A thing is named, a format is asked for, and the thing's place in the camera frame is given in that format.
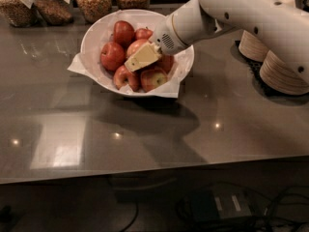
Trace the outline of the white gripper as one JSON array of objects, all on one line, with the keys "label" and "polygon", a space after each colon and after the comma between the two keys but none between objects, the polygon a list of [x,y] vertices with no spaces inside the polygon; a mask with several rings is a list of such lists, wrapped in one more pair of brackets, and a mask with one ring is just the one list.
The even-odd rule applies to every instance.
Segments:
[{"label": "white gripper", "polygon": [[174,16],[164,17],[154,28],[151,43],[143,43],[125,61],[125,66],[130,72],[141,70],[158,61],[162,54],[176,55],[188,48],[175,29]]}]

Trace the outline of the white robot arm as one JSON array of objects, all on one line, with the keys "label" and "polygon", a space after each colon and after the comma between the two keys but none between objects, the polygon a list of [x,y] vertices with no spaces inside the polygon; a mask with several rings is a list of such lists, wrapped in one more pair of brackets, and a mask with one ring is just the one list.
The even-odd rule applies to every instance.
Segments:
[{"label": "white robot arm", "polygon": [[309,14],[279,0],[190,0],[156,25],[149,41],[125,66],[135,72],[163,54],[175,55],[235,28],[257,37],[309,82]]}]

